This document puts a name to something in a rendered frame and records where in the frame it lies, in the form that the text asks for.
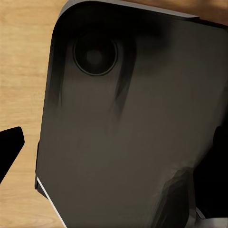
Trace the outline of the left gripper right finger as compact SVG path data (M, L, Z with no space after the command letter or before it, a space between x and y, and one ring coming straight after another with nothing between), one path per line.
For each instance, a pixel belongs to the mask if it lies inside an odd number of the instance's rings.
M216 128L213 144L228 165L228 128L222 126Z

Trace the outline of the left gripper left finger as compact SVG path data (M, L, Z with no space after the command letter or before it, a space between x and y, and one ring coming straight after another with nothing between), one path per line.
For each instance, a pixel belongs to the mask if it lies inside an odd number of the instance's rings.
M20 126L0 132L0 184L25 144Z

